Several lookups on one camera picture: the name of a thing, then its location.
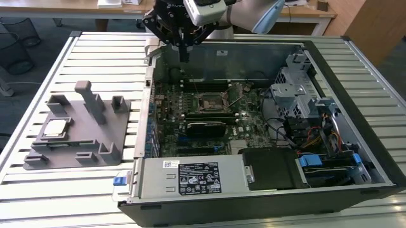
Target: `red wire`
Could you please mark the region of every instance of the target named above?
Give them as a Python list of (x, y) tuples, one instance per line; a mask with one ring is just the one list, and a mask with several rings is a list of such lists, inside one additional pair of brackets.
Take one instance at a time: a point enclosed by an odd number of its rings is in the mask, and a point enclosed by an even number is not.
[(317, 128), (320, 128), (320, 127), (311, 127), (311, 128), (309, 128), (309, 130), (308, 130), (308, 132), (307, 132), (307, 141), (309, 140), (309, 133), (311, 133), (311, 130), (312, 130), (312, 129), (317, 129)]

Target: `aluminum table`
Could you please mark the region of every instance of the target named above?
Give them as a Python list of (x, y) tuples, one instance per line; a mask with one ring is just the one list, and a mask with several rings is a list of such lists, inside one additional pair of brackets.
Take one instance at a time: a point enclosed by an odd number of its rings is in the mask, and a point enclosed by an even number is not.
[[(9, 142), (0, 155), (0, 227), (136, 228), (112, 201), (112, 178), (132, 167), (146, 65), (146, 33), (82, 32), (69, 37)], [(383, 145), (406, 171), (406, 103), (351, 41), (340, 37), (234, 35), (236, 39), (303, 40), (315, 43)], [(317, 77), (320, 87), (327, 88)], [(50, 94), (81, 99), (77, 80), (92, 82), (102, 99), (130, 100), (122, 163), (117, 166), (26, 171), (22, 160), (46, 117)], [(252, 219), (186, 227), (404, 227), (406, 196), (365, 201), (339, 213)]]

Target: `yellow wire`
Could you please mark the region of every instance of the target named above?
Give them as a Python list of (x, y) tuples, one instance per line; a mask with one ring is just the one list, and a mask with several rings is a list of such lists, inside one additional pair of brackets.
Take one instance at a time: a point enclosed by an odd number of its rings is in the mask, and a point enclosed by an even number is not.
[(312, 141), (309, 141), (301, 148), (305, 148), (307, 146), (312, 145), (316, 141), (319, 141), (320, 136), (316, 137)]

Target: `white sticker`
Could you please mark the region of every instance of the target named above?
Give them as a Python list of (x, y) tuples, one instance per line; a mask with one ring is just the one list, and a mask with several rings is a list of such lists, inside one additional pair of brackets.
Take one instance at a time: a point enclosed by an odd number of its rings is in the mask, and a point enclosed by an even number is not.
[(124, 10), (124, 13), (141, 13), (140, 10)]
[(177, 168), (178, 160), (177, 161), (164, 161), (162, 168)]
[(226, 56), (228, 51), (216, 51), (216, 56)]

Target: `white box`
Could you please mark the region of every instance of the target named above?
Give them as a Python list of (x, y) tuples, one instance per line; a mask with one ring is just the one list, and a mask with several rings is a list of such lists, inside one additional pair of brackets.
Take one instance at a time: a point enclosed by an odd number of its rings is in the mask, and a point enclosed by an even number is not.
[(122, 0), (124, 4), (138, 5), (141, 0)]
[(97, 8), (118, 8), (121, 7), (120, 0), (98, 0), (97, 1)]

